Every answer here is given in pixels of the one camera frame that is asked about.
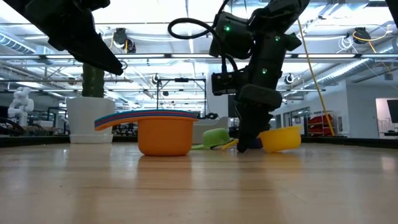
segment wooden surface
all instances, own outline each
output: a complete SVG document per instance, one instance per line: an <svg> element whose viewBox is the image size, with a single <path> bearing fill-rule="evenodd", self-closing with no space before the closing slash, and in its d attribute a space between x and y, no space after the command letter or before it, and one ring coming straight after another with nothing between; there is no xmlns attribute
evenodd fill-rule
<svg viewBox="0 0 398 224"><path fill-rule="evenodd" d="M0 223L397 223L398 151L304 144L283 154L135 144L0 150Z"/></svg>

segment white planter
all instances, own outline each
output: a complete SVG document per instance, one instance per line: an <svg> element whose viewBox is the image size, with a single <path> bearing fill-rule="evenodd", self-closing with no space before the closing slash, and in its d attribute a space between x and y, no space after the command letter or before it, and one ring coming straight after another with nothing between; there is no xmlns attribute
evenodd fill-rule
<svg viewBox="0 0 398 224"><path fill-rule="evenodd" d="M94 130L96 119L114 113L114 102L95 97L76 97L67 100L70 142L80 144L111 143L112 128Z"/></svg>

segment ceiling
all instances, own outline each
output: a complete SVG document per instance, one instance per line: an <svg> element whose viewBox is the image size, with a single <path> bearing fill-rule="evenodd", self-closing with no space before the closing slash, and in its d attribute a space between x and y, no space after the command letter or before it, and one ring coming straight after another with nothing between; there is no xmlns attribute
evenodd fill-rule
<svg viewBox="0 0 398 224"><path fill-rule="evenodd" d="M124 54L123 49L117 48L111 43L113 32L116 28L126 28L129 37L134 40L137 47L137 54L207 54L212 41L211 36L200 37L195 40L177 40L169 36L167 32L168 23L178 17L192 17L211 24L214 15L216 14L222 0L113 0L111 5L105 9L98 9L93 12L96 30L103 36L104 42L111 46L111 50L116 54ZM231 0L232 4L226 6L225 11L232 12L236 16L249 17L253 10L264 7L267 1L261 0L247 0L246 7L243 0ZM353 32L355 27L365 27L371 34L372 38L378 38L385 35L384 38L374 41L375 46L390 40L397 35L397 27L393 23L391 13L385 4L368 4L369 1L355 1L361 2L357 4L346 4L332 15L326 17L324 20L318 20L319 13L327 6L327 1L311 1L309 7L300 16L300 21L305 24L307 21L315 20L308 33L305 36L308 45L308 51L311 54L347 54L353 53L353 48L342 50L342 38L347 34ZM47 41L48 38L39 31L35 26L32 26L29 21L20 16L16 11L11 9L3 1L0 1L0 33L6 34L18 40L20 43L36 49L37 46L46 46L53 50L55 54L67 54L68 52L57 52ZM182 24L177 25L174 31L178 34L195 34L201 32L201 27ZM287 31L287 33L299 34L299 26L297 21ZM368 52L369 45L353 44L353 47L358 52ZM292 53L305 53L303 46L295 49ZM20 54L15 50L0 45L0 54ZM151 83L153 75L158 74L160 78L207 78L213 72L220 72L220 61L209 59L195 59L187 56L186 59L174 60L168 58L160 59L131 59L125 60L129 66L125 69L121 77L116 77L112 74L107 74L107 78L115 80L130 80L130 82L107 82L107 89L125 90L132 89L134 91L120 91L116 96L109 96L115 98L116 103L121 110L131 109L131 105L139 103L141 109L156 107L155 99L151 99L150 95L155 98L155 92L144 93L139 91L142 89L154 89L155 85ZM81 67L76 65L74 60L54 60L54 65L48 66L43 63L37 63L33 60L8 60L14 66L26 69L37 76L26 76L18 73L20 79L30 78L32 80L40 80L49 74L52 79L67 79L75 77L80 79L82 73ZM239 62L239 67L247 65L246 62ZM329 68L335 66L334 61L323 61L313 63L315 73L324 72ZM293 85L287 86L283 79L280 80L278 88L293 88L310 79L308 71L308 63L304 60L289 60L283 66L284 76L291 73L296 77ZM16 79L18 77L7 77L3 74L3 79ZM71 89L77 90L81 86L69 85L68 83L42 83L47 89L61 90ZM181 89L187 88L196 91L170 91L169 96L161 96L161 100L165 102L164 107L184 108L186 110L202 110L204 88L203 82L188 82L175 83L170 82L164 87L167 89ZM62 99L63 96L73 97L76 93L62 93L57 92L54 97ZM189 99L185 100L167 100L170 99Z"/></svg>

